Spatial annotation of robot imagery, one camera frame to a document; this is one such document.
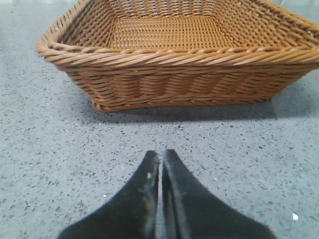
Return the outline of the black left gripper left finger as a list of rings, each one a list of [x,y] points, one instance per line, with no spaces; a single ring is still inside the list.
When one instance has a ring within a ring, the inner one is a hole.
[[[159,158],[147,151],[136,172],[102,207],[66,227],[60,239],[153,239],[158,207]]]

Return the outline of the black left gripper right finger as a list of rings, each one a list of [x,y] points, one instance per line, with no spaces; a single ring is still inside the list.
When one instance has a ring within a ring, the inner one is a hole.
[[[273,232],[211,194],[178,154],[163,155],[162,196],[169,239],[272,239]]]

